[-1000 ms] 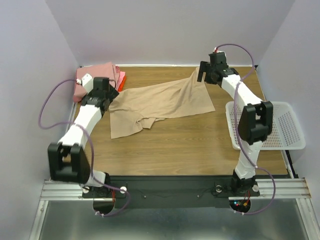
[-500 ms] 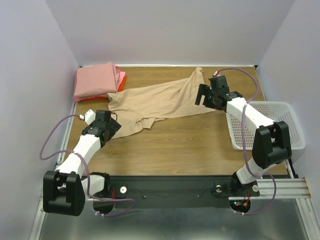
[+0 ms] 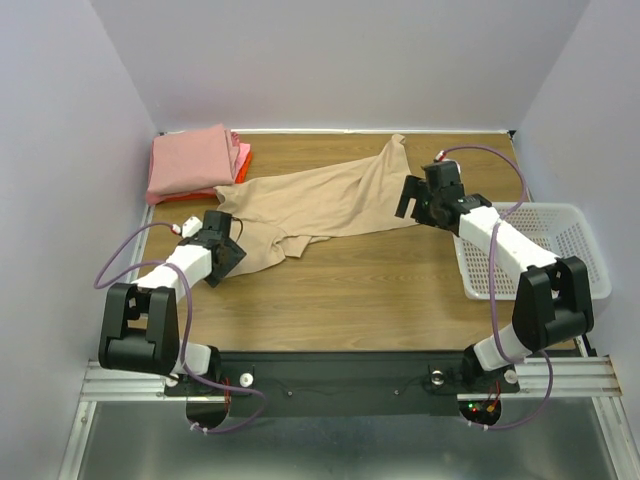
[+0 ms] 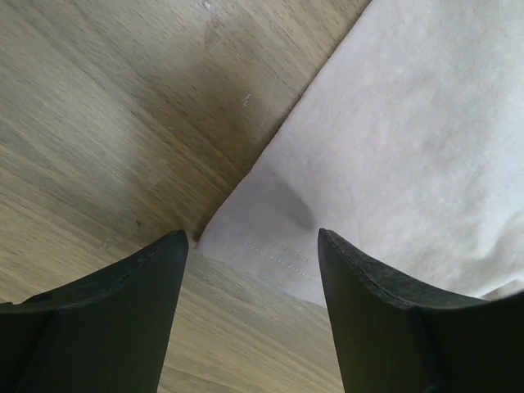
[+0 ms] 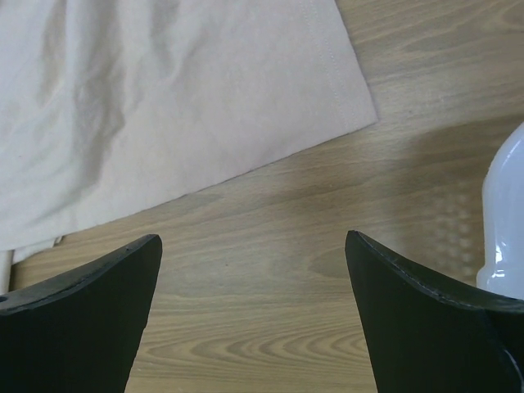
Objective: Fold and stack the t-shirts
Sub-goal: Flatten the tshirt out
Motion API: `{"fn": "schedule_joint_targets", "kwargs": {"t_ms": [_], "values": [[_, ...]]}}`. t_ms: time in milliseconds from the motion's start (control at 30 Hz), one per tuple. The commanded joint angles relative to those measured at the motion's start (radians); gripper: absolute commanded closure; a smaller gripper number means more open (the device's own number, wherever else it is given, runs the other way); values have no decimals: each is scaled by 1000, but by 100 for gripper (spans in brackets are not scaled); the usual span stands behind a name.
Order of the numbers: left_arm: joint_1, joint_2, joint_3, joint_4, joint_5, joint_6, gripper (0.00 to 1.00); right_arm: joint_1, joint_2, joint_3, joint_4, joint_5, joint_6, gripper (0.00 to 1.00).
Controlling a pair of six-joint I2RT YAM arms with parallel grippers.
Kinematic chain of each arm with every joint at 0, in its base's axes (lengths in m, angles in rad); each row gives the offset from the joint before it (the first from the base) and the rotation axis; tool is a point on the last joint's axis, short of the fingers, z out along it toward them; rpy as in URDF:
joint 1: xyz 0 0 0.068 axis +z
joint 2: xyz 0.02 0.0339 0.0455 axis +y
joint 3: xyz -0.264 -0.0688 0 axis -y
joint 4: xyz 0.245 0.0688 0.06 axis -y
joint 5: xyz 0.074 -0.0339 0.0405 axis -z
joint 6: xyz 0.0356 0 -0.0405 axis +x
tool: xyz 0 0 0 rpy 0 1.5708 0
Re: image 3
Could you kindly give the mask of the beige t shirt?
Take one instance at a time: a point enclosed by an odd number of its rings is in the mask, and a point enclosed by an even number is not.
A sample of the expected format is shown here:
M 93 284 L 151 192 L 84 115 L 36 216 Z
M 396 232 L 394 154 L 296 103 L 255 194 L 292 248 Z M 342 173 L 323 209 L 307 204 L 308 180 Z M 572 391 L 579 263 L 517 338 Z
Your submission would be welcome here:
M 233 233 L 246 252 L 229 275 L 300 258 L 313 243 L 412 226 L 395 216 L 409 174 L 395 134 L 373 157 L 218 188 L 218 209 L 242 221 Z

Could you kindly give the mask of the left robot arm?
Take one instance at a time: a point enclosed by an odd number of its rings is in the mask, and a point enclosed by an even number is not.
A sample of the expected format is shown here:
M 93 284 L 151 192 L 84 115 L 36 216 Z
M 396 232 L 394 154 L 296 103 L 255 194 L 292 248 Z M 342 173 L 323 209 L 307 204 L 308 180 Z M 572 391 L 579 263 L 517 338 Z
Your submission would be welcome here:
M 107 290 L 98 349 L 101 367 L 165 377 L 188 375 L 188 382 L 202 394 L 221 386 L 219 351 L 192 343 L 187 332 L 179 332 L 178 303 L 187 300 L 192 318 L 192 287 L 200 282 L 217 287 L 245 258 L 232 237 L 233 222 L 231 214 L 209 210 L 202 219 L 167 224 L 181 240 L 167 259 L 151 264 L 148 274 L 132 282 L 96 277 L 94 287 Z

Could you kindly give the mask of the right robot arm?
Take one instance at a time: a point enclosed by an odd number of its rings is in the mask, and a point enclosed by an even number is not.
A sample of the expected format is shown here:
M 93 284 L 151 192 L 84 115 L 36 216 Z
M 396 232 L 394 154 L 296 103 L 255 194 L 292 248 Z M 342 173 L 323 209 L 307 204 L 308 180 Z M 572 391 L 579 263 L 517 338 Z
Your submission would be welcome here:
M 581 259 L 538 246 L 484 196 L 466 194 L 457 163 L 436 161 L 423 171 L 423 177 L 406 177 L 397 217 L 409 215 L 471 243 L 488 256 L 491 270 L 502 269 L 516 286 L 510 324 L 463 353 L 466 387 L 482 390 L 496 370 L 593 329 L 588 268 Z

